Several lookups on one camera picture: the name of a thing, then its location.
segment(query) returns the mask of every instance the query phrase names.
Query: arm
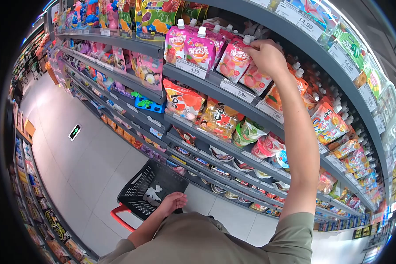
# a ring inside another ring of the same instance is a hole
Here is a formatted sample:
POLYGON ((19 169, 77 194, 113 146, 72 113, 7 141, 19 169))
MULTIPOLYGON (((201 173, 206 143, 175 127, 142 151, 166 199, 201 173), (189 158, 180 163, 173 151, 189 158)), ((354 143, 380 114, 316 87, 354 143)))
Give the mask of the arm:
POLYGON ((280 220, 293 213, 314 214, 320 153, 311 118, 280 47, 271 39, 254 41, 251 46, 254 49, 248 48, 246 52, 251 55, 260 71, 273 78, 283 107, 291 180, 280 220))

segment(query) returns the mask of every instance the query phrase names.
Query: shopping cart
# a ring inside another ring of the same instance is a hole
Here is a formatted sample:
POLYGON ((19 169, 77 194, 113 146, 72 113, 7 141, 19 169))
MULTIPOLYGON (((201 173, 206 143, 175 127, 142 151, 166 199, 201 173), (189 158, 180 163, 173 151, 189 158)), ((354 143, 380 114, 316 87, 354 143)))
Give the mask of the shopping cart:
POLYGON ((110 215, 119 224, 133 232, 135 228, 123 221, 117 213, 129 212, 145 221, 157 208, 144 199, 144 194, 149 188, 159 191, 156 194, 161 199, 161 203, 170 193, 185 192, 187 186, 188 181, 184 177, 155 160, 148 160, 142 169, 123 187, 117 196, 117 202, 120 206, 111 210, 110 215))

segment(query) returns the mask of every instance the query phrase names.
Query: person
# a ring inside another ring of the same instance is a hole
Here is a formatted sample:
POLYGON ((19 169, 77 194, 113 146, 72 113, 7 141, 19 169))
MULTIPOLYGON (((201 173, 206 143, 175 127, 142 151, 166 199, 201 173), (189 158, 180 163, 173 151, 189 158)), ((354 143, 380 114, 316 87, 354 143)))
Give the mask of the person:
POLYGON ((279 45, 256 40, 245 51, 271 76, 283 106, 291 182, 275 234, 262 247, 232 235, 215 219, 199 213, 171 214, 187 203, 172 193, 99 264, 125 263, 311 263, 312 229, 320 154, 311 118, 279 45))

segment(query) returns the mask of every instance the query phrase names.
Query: green snack bag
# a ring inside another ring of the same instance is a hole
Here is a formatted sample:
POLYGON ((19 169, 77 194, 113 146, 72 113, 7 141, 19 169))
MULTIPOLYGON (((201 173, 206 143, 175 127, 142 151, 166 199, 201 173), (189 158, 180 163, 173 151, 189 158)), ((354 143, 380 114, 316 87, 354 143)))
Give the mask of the green snack bag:
POLYGON ((146 40, 164 40, 179 8, 180 0, 137 2, 136 36, 146 40))

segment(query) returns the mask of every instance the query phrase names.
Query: hand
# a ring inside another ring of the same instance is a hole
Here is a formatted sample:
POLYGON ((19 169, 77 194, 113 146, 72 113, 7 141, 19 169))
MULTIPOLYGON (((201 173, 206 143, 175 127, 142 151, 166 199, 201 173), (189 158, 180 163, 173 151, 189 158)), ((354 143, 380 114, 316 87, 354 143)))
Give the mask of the hand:
POLYGON ((186 194, 174 192, 166 196, 155 211, 168 217, 174 210, 184 207, 186 202, 188 202, 186 194))
POLYGON ((283 51, 272 39, 255 40, 250 45, 253 48, 245 47, 244 51, 252 57, 260 72, 273 79, 289 73, 283 51))

